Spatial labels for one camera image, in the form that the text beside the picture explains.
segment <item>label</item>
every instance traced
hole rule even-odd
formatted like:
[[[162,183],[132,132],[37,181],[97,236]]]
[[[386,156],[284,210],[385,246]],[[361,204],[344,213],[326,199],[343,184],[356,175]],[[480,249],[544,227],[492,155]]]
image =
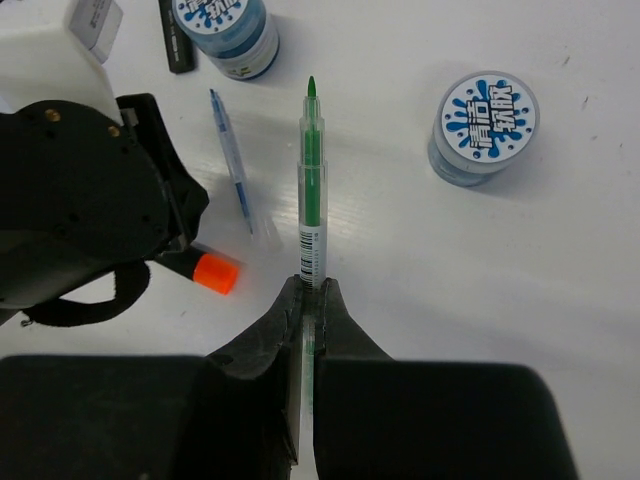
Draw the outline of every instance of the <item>label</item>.
[[[184,22],[190,30],[209,35],[224,32],[247,9],[250,0],[183,0],[177,3],[178,11],[184,11]]]
[[[256,44],[242,55],[234,58],[209,57],[213,64],[227,77],[247,80],[264,72],[278,53],[280,39],[278,30],[270,15]]]
[[[173,16],[173,9],[171,8],[171,4],[163,4],[161,8],[163,10],[160,12],[160,15],[162,15],[162,21],[166,32],[165,35],[169,35],[169,38],[171,40],[170,44],[167,44],[167,51],[169,52],[169,55],[173,57],[173,63],[179,64],[182,60],[180,58],[180,45],[178,45],[178,35],[180,27],[176,24],[176,19]]]
[[[442,109],[444,137],[456,153],[473,162],[496,163],[527,146],[538,120],[530,91],[499,73],[457,85]]]
[[[91,50],[98,43],[109,7],[111,7],[111,0],[80,0],[76,5],[69,22],[69,30],[78,37],[87,50]]]
[[[300,224],[300,278],[307,287],[320,288],[327,278],[327,227]]]

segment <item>orange cap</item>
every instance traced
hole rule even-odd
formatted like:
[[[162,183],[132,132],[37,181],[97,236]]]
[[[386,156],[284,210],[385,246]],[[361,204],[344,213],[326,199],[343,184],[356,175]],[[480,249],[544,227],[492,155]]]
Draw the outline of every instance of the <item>orange cap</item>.
[[[239,268],[228,260],[205,253],[198,260],[193,281],[226,295],[235,285],[238,272]]]

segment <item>white table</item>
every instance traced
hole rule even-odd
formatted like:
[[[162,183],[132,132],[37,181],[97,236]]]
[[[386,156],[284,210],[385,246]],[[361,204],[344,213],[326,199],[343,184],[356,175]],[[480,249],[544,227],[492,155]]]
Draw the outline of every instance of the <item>white table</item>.
[[[228,297],[153,265],[128,312],[72,330],[2,327],[0,353],[194,353],[258,318],[297,268],[298,118],[316,76],[330,162],[329,266],[361,326],[398,358],[530,365],[548,382],[583,478],[640,478],[640,55],[635,0],[267,0],[282,47],[249,83],[205,58],[169,73],[155,2],[118,0],[106,68],[155,95],[211,205],[198,242],[246,263]],[[467,73],[503,70],[540,102],[533,156],[475,189],[426,156],[436,108]],[[225,99],[284,249],[255,251],[214,134]],[[75,294],[96,300],[102,279]],[[303,437],[305,462],[310,438]],[[312,466],[293,478],[313,478]]]

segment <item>round container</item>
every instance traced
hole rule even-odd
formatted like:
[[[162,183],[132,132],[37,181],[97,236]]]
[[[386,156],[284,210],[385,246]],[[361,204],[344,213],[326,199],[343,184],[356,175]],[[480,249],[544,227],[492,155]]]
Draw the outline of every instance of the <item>round container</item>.
[[[173,0],[173,11],[180,28],[229,78],[256,78],[278,54],[278,31],[262,0]]]
[[[444,96],[429,141],[429,161],[449,183],[474,187],[525,155],[538,132],[533,92],[502,72],[479,72]]]

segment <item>green marker tip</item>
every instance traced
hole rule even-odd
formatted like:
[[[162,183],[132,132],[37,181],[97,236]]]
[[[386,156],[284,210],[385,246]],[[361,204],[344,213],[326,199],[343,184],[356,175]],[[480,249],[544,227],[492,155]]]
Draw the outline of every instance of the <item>green marker tip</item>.
[[[313,75],[309,77],[309,86],[307,87],[307,97],[315,98],[316,96],[316,81]]]

